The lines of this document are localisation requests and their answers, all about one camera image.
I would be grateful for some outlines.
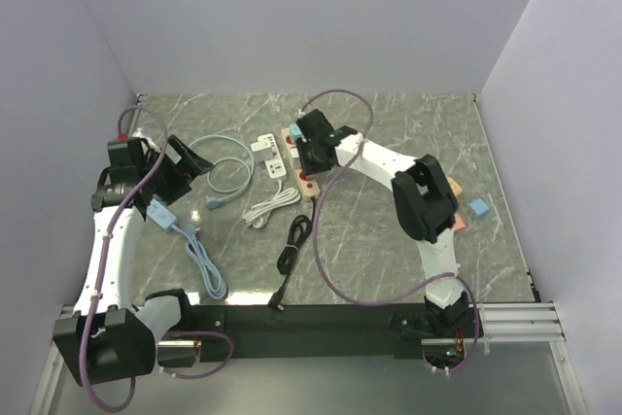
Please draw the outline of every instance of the gray floor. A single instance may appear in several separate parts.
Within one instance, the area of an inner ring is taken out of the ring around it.
[[[127,415],[567,415],[548,344],[499,344],[449,379],[421,362],[390,358],[233,361],[204,380],[138,379]],[[204,363],[186,372],[199,372]],[[127,381],[96,387],[121,403]],[[63,369],[50,413],[104,413]]]
[[[464,188],[459,213],[467,228],[456,234],[456,256],[461,274],[479,299],[533,301],[526,265],[472,96],[379,93],[368,98],[375,111],[370,139],[403,154],[436,156],[446,175]],[[302,94],[166,94],[148,95],[144,105],[163,115],[169,131],[186,143],[220,133],[250,145],[265,133],[278,136],[282,127],[294,121],[305,100]],[[362,104],[342,95],[326,98],[318,107],[335,126],[362,128],[367,119]],[[142,116],[138,126],[158,135],[148,116]],[[220,143],[200,146],[197,152],[209,160],[244,155],[235,146]],[[224,166],[214,174],[214,182],[230,187],[243,175],[233,165]],[[293,185],[290,177],[288,186]],[[263,167],[244,196],[215,211],[203,207],[205,195],[210,194],[205,180],[196,180],[192,187],[172,209],[182,223],[189,221],[191,212],[200,216],[201,239],[229,286],[227,303],[266,303],[282,280],[275,263],[290,222],[298,213],[310,215],[310,204],[277,211],[264,229],[254,230],[240,223],[240,217],[277,188]],[[491,212],[477,220],[468,204],[480,197]],[[320,249],[333,281],[359,299],[389,297],[423,280],[414,244],[397,223],[392,194],[358,173],[348,173],[331,193],[321,217]],[[147,223],[136,252],[133,298],[141,303],[146,294],[177,287],[191,293],[194,300],[211,302],[181,236]],[[340,302],[320,278],[310,245],[301,252],[286,300]],[[420,300],[422,296],[414,294],[406,301]]]

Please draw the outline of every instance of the gray marble surface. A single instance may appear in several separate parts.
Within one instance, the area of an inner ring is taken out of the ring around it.
[[[207,134],[244,140],[249,146],[259,135],[272,132],[279,139],[282,127],[295,119],[306,101],[303,94],[160,94],[143,97],[143,105],[163,116],[169,132],[184,142]],[[436,156],[446,175],[465,192],[459,197],[459,214],[466,229],[456,234],[460,273],[483,301],[533,301],[530,278],[502,195],[501,185],[472,95],[420,95],[378,93],[373,102],[375,123],[371,140],[397,152]],[[335,127],[362,128],[366,109],[355,98],[334,94],[317,107]],[[136,126],[156,137],[158,130],[146,115]],[[222,156],[244,156],[229,143],[210,142],[196,151],[215,161]],[[217,186],[231,187],[244,179],[239,166],[225,163],[213,174]],[[325,177],[319,177],[320,186]],[[286,186],[294,186],[293,175]],[[287,231],[298,213],[311,214],[302,202],[272,214],[263,229],[246,227],[240,218],[255,203],[277,189],[263,165],[248,192],[214,211],[204,198],[213,193],[204,178],[171,209],[180,222],[194,218],[210,257],[223,273],[231,304],[266,303],[282,282],[275,263],[286,242]],[[483,198],[491,212],[476,219],[468,204]],[[327,199],[322,212],[319,243],[322,260],[338,287],[358,299],[393,296],[423,280],[422,266],[413,241],[397,223],[392,194],[373,180],[347,173]],[[142,303],[146,294],[182,287],[194,301],[212,303],[201,275],[187,256],[184,240],[147,222],[139,243],[133,274],[133,298]],[[405,301],[421,301],[414,294]],[[311,243],[300,253],[286,295],[287,303],[339,303],[324,284],[313,261]]]

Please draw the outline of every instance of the power strip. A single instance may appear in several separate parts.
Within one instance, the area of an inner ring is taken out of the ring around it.
[[[272,133],[261,135],[258,137],[257,141],[265,141],[269,143],[272,148],[273,156],[264,161],[265,168],[268,169],[268,176],[271,179],[285,180],[288,176],[288,171],[281,159],[281,153],[279,153],[279,147],[276,145],[274,135]]]
[[[283,138],[283,144],[285,145],[285,151],[288,154],[290,165],[294,170],[295,181],[298,183],[300,193],[305,199],[317,199],[318,196],[320,196],[320,186],[316,180],[311,177],[305,177],[304,174],[302,174],[300,156],[295,143],[292,141],[292,138],[290,138],[290,130],[288,128],[283,128],[281,130],[281,137]]]

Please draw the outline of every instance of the white wall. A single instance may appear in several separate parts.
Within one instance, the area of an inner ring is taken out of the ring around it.
[[[0,403],[18,415],[84,280],[89,197],[132,95],[81,0],[0,0],[0,18]]]
[[[622,413],[622,0],[531,0],[481,112],[592,413]]]
[[[134,90],[479,92],[529,0],[86,0]]]

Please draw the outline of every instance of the table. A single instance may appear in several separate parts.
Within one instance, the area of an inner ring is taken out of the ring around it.
[[[187,144],[199,136],[223,134],[240,138],[250,146],[265,133],[274,133],[280,140],[281,128],[295,120],[297,109],[307,97],[301,93],[149,94],[141,97],[141,105],[160,114],[169,132]],[[456,258],[460,274],[478,299],[534,301],[531,276],[475,96],[377,93],[366,97],[375,112],[371,140],[403,154],[437,157],[445,174],[463,187],[458,212],[466,228],[456,233]],[[365,106],[346,95],[327,96],[316,107],[335,127],[347,124],[363,128],[367,119]],[[134,127],[142,127],[155,138],[159,136],[157,125],[145,113],[136,119]],[[196,152],[212,161],[222,156],[244,156],[235,145],[221,142],[199,145]],[[294,174],[289,170],[286,186],[294,186]],[[239,185],[244,175],[239,166],[226,163],[212,180],[217,186],[232,187]],[[325,179],[319,177],[320,186]],[[271,197],[276,189],[276,182],[259,165],[248,191],[217,210],[207,211],[204,207],[205,196],[212,193],[203,177],[192,183],[191,193],[171,207],[180,223],[193,217],[200,226],[200,238],[226,279],[227,304],[267,303],[283,279],[276,269],[276,259],[284,248],[290,223],[299,213],[311,215],[311,204],[302,202],[274,212],[263,229],[240,222],[249,207]],[[490,212],[480,219],[468,206],[476,198],[482,198],[490,207]],[[330,193],[322,212],[319,243],[333,282],[357,299],[393,296],[424,279],[414,242],[397,222],[392,194],[354,171],[348,172]],[[142,303],[149,293],[179,287],[189,293],[193,303],[214,302],[205,292],[184,244],[181,235],[146,223],[134,263],[132,297],[136,303]],[[423,301],[423,293],[405,301]],[[300,252],[286,302],[342,303],[320,277],[310,241]]]

